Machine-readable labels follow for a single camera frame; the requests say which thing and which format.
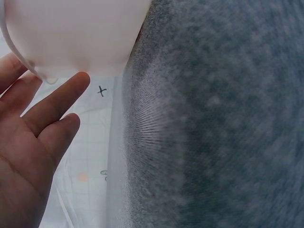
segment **black ink mark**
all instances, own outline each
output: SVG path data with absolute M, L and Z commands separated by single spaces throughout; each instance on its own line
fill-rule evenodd
M 99 86 L 99 90 L 100 91 L 98 92 L 98 94 L 101 94 L 101 96 L 104 97 L 103 91 L 106 91 L 107 89 L 102 89 L 101 86 Z
M 107 170 L 103 170 L 103 171 L 100 172 L 100 174 L 106 176 L 106 177 L 104 178 L 104 180 L 106 181 L 107 175 L 108 175 L 108 171 L 107 171 Z

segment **blurry gray surface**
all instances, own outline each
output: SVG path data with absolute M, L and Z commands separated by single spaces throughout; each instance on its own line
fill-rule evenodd
M 114 100 L 109 227 L 304 227 L 303 31 L 301 0 L 153 1 Z

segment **orange dot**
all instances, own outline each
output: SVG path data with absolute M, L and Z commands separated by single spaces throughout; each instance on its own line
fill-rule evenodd
M 87 182 L 87 174 L 86 174 L 86 173 L 81 173 L 81 174 L 79 174 L 78 179 L 79 179 L 81 182 Z

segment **white plastic container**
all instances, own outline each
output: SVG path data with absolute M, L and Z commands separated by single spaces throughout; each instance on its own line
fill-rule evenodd
M 0 0 L 12 51 L 48 81 L 123 72 L 151 0 Z

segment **hand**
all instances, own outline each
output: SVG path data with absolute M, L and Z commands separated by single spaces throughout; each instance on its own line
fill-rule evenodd
M 68 108 L 90 83 L 78 73 L 20 116 L 41 85 L 9 54 L 0 59 L 0 227 L 38 227 L 53 174 L 76 135 L 80 120 Z

